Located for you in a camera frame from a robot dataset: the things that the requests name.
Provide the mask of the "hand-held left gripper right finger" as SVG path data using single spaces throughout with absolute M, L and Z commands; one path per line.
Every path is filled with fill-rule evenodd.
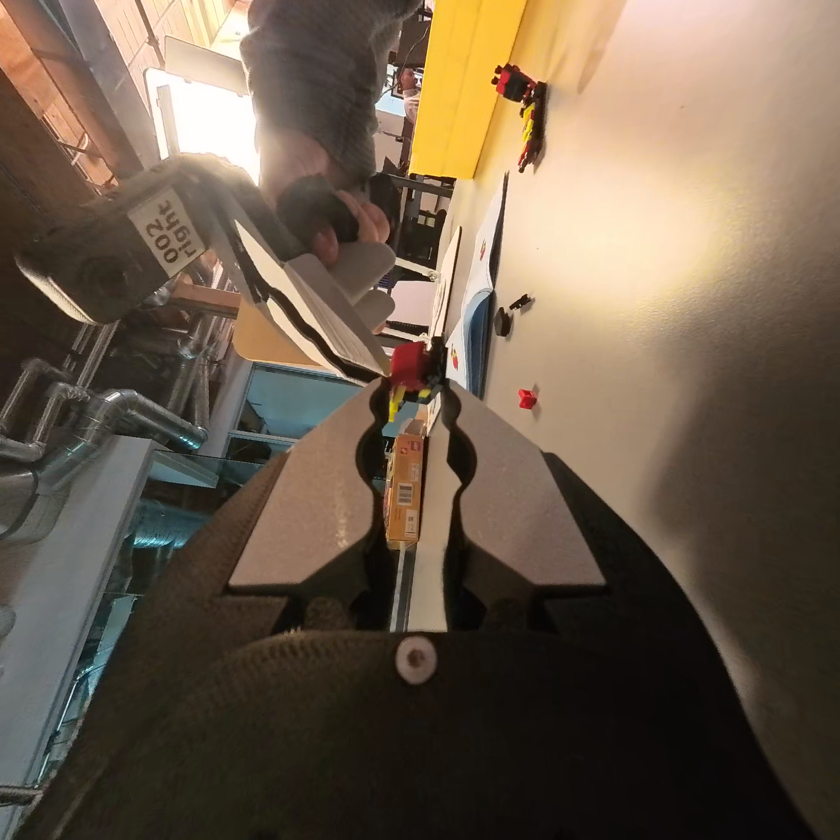
M 542 450 L 459 385 L 443 392 L 458 478 L 447 583 L 472 595 L 578 595 L 606 579 Z

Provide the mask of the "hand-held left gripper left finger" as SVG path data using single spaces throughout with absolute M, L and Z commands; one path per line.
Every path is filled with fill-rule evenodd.
M 390 382 L 360 389 L 288 451 L 230 589 L 393 589 L 382 495 Z

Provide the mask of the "red yellow lego model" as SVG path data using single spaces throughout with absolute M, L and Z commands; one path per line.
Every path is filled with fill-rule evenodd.
M 404 403 L 429 404 L 446 379 L 448 349 L 442 337 L 404 343 L 391 358 L 388 421 L 394 422 Z

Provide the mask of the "yellow plastic bin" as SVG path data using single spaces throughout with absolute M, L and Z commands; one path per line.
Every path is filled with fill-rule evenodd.
M 497 94 L 490 78 L 515 45 L 526 1 L 437 1 L 408 171 L 470 180 Z

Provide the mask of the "person's right forearm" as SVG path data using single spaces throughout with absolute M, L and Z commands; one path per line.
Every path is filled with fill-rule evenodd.
M 261 1 L 241 42 L 256 129 L 295 130 L 356 188 L 375 173 L 375 105 L 404 22 L 421 2 Z

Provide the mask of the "orange cardboard lego box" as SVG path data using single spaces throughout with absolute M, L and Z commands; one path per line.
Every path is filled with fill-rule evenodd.
M 388 460 L 384 516 L 388 543 L 416 543 L 422 524 L 425 466 L 425 425 L 420 419 L 404 424 L 395 436 Z

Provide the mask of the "person's right hand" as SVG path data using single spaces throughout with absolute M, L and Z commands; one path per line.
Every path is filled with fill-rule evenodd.
M 292 184 L 318 176 L 326 179 L 349 208 L 359 226 L 360 241 L 383 244 L 389 238 L 390 225 L 384 212 L 355 190 L 351 179 L 320 143 L 295 130 L 258 130 L 255 147 L 259 155 L 259 189 L 272 209 L 277 208 L 278 200 Z

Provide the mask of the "wooden book stand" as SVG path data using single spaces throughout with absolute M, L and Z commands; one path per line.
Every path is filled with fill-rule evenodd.
M 444 336 L 461 227 L 437 269 L 395 257 L 386 245 L 363 243 L 342 245 L 331 269 L 311 255 L 283 261 L 242 226 L 238 231 L 257 279 L 291 304 L 287 314 L 279 301 L 241 293 L 234 348 L 243 358 L 320 368 L 363 385 L 390 373 L 394 349 L 383 343 L 388 330 L 405 343 Z

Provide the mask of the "open instruction booklet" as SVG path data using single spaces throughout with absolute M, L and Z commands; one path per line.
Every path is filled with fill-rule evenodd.
M 506 172 L 478 227 L 459 317 L 447 341 L 447 377 L 479 399 L 487 378 L 508 182 Z

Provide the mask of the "bent silver duct pipes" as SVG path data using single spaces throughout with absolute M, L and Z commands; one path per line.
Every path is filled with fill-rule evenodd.
M 36 423 L 25 440 L 8 437 L 12 420 L 37 379 L 50 386 Z M 178 416 L 130 389 L 93 393 L 70 380 L 68 372 L 44 360 L 24 362 L 22 372 L 2 406 L 3 540 L 34 542 L 57 520 L 71 483 L 103 452 L 120 427 L 131 424 L 162 443 L 195 452 L 208 437 L 208 384 L 198 375 L 196 421 Z

